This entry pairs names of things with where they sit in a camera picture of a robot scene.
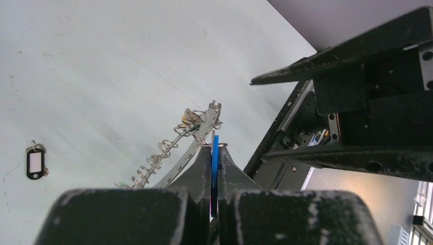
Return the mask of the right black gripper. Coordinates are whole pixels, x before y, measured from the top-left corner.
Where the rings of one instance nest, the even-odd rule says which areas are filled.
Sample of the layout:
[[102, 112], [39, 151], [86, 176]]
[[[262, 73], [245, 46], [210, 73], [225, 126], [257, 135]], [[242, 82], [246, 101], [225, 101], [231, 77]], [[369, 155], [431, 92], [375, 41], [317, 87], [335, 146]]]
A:
[[355, 145], [275, 151], [262, 160], [432, 182], [431, 40], [432, 7], [423, 6], [253, 78], [251, 85], [268, 85], [335, 70], [313, 80], [317, 112], [328, 117], [331, 142]]

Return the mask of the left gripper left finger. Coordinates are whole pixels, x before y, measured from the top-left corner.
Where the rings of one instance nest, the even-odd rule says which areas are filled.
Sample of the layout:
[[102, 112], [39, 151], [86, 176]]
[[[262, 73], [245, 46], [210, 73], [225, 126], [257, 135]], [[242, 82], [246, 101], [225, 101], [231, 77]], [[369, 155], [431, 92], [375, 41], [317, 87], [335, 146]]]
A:
[[209, 244], [211, 151], [166, 188], [72, 189], [36, 244]]

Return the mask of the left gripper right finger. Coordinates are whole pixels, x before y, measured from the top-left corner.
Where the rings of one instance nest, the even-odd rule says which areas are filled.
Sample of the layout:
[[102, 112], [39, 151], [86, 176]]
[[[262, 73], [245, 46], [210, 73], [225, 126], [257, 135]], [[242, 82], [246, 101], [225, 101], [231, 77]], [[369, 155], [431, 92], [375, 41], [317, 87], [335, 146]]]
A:
[[366, 204], [335, 190], [264, 190], [219, 149], [220, 244], [382, 244]]

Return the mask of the blue key tag top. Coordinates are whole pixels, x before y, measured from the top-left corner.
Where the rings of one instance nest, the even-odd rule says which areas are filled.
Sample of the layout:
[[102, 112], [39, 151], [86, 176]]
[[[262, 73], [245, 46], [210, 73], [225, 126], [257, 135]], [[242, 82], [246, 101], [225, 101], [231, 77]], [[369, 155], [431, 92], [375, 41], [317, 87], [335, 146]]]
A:
[[211, 145], [211, 198], [210, 215], [217, 217], [218, 214], [218, 164], [219, 164], [219, 136], [214, 135]]

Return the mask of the large toothed metal keyring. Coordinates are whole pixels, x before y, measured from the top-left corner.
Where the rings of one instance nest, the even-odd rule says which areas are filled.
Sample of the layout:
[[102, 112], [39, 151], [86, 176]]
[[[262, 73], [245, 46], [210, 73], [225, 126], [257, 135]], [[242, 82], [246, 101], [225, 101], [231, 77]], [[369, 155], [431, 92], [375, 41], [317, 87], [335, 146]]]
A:
[[118, 182], [114, 186], [121, 189], [143, 189], [169, 186], [186, 168], [199, 148], [209, 146], [207, 139], [221, 128], [222, 104], [209, 103], [206, 110], [185, 109], [189, 124], [177, 124], [173, 130], [176, 137], [158, 142], [159, 151], [147, 157], [131, 177], [130, 182]]

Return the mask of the black key tag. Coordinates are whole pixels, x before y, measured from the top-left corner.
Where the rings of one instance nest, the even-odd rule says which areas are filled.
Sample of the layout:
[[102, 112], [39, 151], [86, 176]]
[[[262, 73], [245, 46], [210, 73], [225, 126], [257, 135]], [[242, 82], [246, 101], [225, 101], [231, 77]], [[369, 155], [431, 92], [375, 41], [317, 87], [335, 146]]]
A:
[[26, 149], [26, 175], [28, 179], [38, 180], [48, 175], [49, 171], [45, 166], [45, 154], [45, 146], [32, 140], [31, 146]]

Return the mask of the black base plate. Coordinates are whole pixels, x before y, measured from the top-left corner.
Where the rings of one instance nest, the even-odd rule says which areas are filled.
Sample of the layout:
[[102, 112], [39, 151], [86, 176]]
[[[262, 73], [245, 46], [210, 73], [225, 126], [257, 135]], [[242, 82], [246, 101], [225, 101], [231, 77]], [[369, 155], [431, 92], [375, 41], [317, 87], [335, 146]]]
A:
[[313, 82], [299, 82], [244, 172], [264, 189], [304, 190], [312, 171], [309, 165], [278, 159], [265, 162], [262, 156], [308, 146], [313, 136], [326, 128], [325, 118], [317, 113]]

